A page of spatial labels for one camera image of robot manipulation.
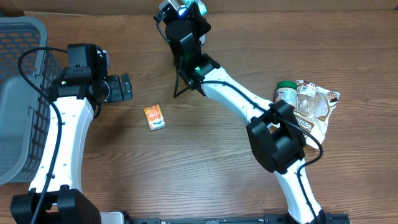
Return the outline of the beige brown snack pouch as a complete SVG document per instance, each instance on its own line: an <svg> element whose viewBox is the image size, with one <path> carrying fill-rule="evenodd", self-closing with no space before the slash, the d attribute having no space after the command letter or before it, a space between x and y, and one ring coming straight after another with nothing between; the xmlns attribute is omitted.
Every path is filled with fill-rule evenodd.
<svg viewBox="0 0 398 224"><path fill-rule="evenodd" d="M321 144L326 136L329 118L340 94L306 80L297 80L297 105L294 115L299 126Z"/></svg>

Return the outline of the orange small packet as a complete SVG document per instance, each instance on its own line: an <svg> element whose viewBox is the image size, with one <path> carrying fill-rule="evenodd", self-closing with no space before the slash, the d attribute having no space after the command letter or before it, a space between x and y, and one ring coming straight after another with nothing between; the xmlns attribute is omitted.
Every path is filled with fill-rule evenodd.
<svg viewBox="0 0 398 224"><path fill-rule="evenodd" d="M165 120L159 105L150 106L144 109L144 114L151 131L165 127Z"/></svg>

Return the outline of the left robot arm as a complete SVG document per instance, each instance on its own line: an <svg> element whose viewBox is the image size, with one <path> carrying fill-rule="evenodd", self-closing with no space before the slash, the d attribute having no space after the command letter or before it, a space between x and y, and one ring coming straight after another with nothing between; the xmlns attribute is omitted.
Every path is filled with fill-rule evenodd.
<svg viewBox="0 0 398 224"><path fill-rule="evenodd" d="M39 169L27 194L15 195L16 223L132 223L128 212L100 212L83 195L81 165L86 135L104 103L132 99L128 74L109 75L109 55L95 44L70 44L68 66L43 92L22 78L49 103L50 122Z"/></svg>

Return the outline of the green-lidded jar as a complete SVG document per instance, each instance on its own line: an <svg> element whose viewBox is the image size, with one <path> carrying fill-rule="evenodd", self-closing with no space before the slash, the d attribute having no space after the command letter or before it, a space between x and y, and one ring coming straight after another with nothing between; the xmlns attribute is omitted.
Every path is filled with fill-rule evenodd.
<svg viewBox="0 0 398 224"><path fill-rule="evenodd" d="M275 89L274 103L285 101L293 109L297 106L297 84L293 81L281 81Z"/></svg>

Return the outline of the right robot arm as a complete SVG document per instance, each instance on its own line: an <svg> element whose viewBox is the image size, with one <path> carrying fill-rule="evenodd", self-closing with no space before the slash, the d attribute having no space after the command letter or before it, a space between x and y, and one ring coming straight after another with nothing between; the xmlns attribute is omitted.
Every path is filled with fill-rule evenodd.
<svg viewBox="0 0 398 224"><path fill-rule="evenodd" d="M211 26L196 2L182 7L163 1L156 22L173 55L177 79L186 89L221 103L246 126L252 153L258 163L275 174L288 204L291 223L326 223L326 214L315 200L308 182L304 147L310 133L300 128L292 106L265 100L234 81L227 71L201 51L201 38Z"/></svg>

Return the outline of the teal long snack packet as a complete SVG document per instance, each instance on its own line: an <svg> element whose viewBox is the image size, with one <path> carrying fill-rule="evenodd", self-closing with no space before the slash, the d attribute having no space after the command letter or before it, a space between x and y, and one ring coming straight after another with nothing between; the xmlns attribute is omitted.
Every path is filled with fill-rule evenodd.
<svg viewBox="0 0 398 224"><path fill-rule="evenodd" d="M205 4L201 0L182 0L182 2L186 8L189 8L193 3L196 3L202 16L208 12Z"/></svg>

